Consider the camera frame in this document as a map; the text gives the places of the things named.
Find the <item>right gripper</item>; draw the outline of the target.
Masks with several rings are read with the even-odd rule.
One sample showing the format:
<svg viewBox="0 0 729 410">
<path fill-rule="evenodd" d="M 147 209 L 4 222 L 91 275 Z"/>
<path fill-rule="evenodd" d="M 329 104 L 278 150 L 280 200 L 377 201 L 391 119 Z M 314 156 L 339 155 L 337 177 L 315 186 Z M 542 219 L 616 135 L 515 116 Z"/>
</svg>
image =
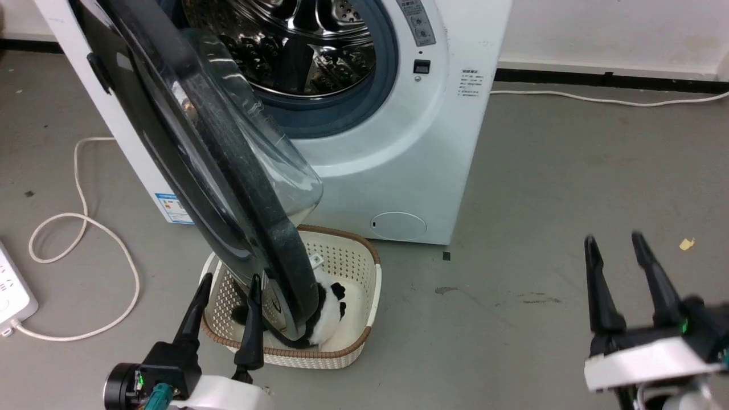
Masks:
<svg viewBox="0 0 729 410">
<path fill-rule="evenodd" d="M 631 329 L 615 335 L 602 355 L 585 361 L 589 390 L 612 390 L 645 382 L 682 379 L 727 371 L 727 303 L 706 305 L 697 296 L 683 301 L 640 231 L 631 233 L 636 261 L 645 272 L 656 329 Z M 625 317 L 617 311 L 594 236 L 585 238 L 585 268 L 590 329 L 595 335 L 622 333 Z"/>
</svg>

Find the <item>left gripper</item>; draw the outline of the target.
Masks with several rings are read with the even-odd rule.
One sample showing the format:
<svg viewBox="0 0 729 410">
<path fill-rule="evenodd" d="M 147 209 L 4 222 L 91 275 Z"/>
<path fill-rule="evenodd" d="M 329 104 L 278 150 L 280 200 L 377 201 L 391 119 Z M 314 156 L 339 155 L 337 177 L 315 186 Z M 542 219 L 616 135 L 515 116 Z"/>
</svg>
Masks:
<svg viewBox="0 0 729 410">
<path fill-rule="evenodd" d="M 237 379 L 204 375 L 198 363 L 199 331 L 208 305 L 213 273 L 205 273 L 172 343 L 157 342 L 142 363 L 118 363 L 104 384 L 106 409 L 274 409 L 263 388 Z M 237 370 L 258 370 L 265 363 L 262 278 L 254 275 L 245 305 L 244 335 L 234 363 Z"/>
</svg>

